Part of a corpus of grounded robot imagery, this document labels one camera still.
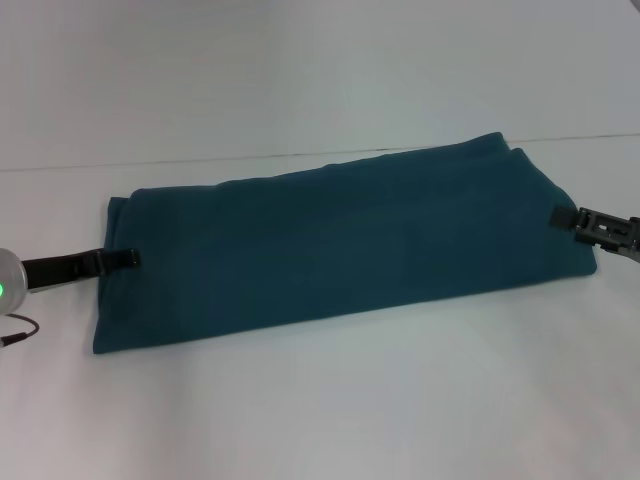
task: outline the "white table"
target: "white table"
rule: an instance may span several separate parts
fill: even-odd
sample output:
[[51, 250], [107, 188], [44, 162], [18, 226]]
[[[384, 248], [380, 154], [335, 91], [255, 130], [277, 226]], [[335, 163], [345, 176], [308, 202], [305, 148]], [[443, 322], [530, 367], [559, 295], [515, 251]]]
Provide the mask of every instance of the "white table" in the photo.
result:
[[[626, 1], [181, 3], [2, 4], [0, 245], [99, 246], [108, 199], [140, 187], [496, 129], [578, 204], [638, 215], [640, 138], [534, 141], [640, 132]], [[297, 152], [314, 154], [271, 156]], [[0, 351], [3, 478], [635, 479], [640, 267], [598, 260], [589, 278], [107, 356], [90, 353], [93, 281], [38, 293], [20, 312], [41, 332]]]

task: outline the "black cable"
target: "black cable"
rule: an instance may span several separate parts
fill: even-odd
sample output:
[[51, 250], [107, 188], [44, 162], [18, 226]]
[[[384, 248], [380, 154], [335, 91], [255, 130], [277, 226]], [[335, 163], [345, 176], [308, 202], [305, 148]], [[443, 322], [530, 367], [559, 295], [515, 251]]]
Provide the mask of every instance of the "black cable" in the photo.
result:
[[38, 325], [35, 320], [31, 320], [29, 317], [25, 317], [24, 315], [18, 315], [17, 313], [7, 313], [7, 317], [17, 318], [18, 320], [30, 323], [31, 325], [33, 325], [33, 330], [31, 330], [29, 333], [20, 332], [14, 333], [13, 335], [0, 337], [0, 347], [6, 347], [14, 343], [21, 342], [22, 340], [26, 340], [27, 338], [34, 336], [40, 330], [40, 325]]

